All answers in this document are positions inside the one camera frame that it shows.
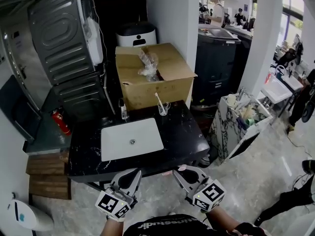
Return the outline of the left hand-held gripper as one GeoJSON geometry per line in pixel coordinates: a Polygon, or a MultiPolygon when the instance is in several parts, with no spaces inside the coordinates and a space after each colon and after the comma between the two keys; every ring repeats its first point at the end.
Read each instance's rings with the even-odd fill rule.
{"type": "Polygon", "coordinates": [[[137,204],[135,194],[141,178],[141,170],[125,170],[116,174],[107,188],[101,191],[95,207],[111,219],[124,219],[137,204]]]}

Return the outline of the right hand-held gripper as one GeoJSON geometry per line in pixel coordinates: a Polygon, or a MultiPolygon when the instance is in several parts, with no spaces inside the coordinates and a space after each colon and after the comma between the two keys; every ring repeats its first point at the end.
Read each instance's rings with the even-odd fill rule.
{"type": "Polygon", "coordinates": [[[173,170],[173,176],[187,193],[186,200],[202,211],[210,212],[226,195],[221,183],[207,176],[199,167],[188,166],[187,170],[173,170]]]}

